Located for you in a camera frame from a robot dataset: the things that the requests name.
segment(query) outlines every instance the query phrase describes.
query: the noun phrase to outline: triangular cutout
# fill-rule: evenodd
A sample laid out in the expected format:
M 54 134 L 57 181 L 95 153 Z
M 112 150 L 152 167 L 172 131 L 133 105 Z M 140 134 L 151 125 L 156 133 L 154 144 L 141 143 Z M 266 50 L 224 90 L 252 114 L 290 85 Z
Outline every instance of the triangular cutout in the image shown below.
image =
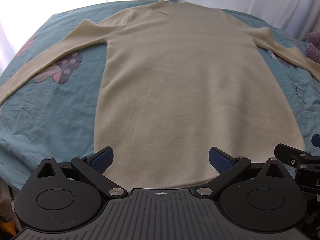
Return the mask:
M 270 177 L 284 178 L 284 175 L 282 174 L 281 170 L 275 164 L 270 165 L 270 168 L 267 171 L 266 175 Z
M 55 176 L 56 173 L 54 172 L 52 166 L 50 163 L 46 163 L 41 171 L 38 173 L 37 177 L 38 178 L 43 178 L 43 177 L 50 177 L 50 176 Z

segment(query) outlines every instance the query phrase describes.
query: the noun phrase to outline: blue bed sheet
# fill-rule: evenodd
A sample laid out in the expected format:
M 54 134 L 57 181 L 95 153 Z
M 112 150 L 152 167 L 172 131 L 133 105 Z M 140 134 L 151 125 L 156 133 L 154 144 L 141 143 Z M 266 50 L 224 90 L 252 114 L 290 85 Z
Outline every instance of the blue bed sheet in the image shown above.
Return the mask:
M 125 8 L 151 2 L 104 3 L 53 15 L 10 62 L 0 77 L 0 85 L 25 63 L 63 39 L 82 20 L 98 23 Z M 272 28 L 274 38 L 285 47 L 297 46 L 286 33 L 259 18 L 224 11 L 252 27 Z M 299 41 L 298 44 L 304 52 L 305 43 Z M 76 68 L 71 71 L 59 68 L 57 62 L 3 103 L 0 108 L 0 177 L 13 188 L 19 190 L 45 156 L 68 162 L 79 155 L 93 154 L 94 118 L 106 49 L 106 44 L 98 44 L 61 59 L 74 60 Z M 289 101 L 306 150 L 320 155 L 320 150 L 311 145 L 312 135 L 320 133 L 320 83 L 308 71 L 282 64 L 271 51 L 258 50 Z

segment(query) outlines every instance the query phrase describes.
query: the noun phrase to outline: cream sweater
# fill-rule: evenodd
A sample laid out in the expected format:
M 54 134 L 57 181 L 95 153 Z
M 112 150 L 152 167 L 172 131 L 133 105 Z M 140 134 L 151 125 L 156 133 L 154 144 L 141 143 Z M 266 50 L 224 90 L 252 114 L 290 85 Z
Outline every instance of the cream sweater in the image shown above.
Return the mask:
M 272 157 L 278 143 L 304 150 L 293 112 L 257 46 L 318 80 L 320 65 L 278 44 L 269 28 L 191 3 L 159 1 L 99 24 L 84 20 L 0 87 L 0 103 L 57 59 L 102 42 L 108 50 L 94 150 L 113 148 L 104 175 L 128 191 L 211 180 L 218 174 L 208 160 L 213 146 L 253 162 Z

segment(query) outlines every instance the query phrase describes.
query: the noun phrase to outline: plush toy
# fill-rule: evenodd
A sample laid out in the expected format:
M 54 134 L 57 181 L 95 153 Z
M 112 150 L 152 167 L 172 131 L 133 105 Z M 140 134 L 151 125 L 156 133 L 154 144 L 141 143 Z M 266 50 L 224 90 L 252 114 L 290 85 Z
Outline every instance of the plush toy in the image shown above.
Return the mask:
M 306 57 L 320 64 L 320 32 L 307 34 Z

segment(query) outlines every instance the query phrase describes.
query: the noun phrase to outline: circular cap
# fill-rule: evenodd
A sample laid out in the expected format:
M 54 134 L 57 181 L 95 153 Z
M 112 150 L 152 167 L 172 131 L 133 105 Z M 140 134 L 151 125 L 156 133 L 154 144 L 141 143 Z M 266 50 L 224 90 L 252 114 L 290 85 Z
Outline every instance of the circular cap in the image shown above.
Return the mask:
M 284 197 L 271 189 L 256 189 L 247 195 L 248 202 L 255 208 L 262 210 L 272 210 L 281 207 Z
M 212 194 L 212 189 L 208 188 L 208 187 L 202 187 L 202 188 L 199 188 L 197 190 L 198 194 L 202 195 L 202 196 L 208 196 L 210 194 Z
M 72 192 L 65 189 L 50 189 L 37 198 L 40 207 L 48 210 L 59 210 L 70 206 L 75 200 Z
M 124 190 L 119 187 L 114 187 L 111 190 L 109 190 L 109 194 L 113 196 L 120 196 L 124 193 Z

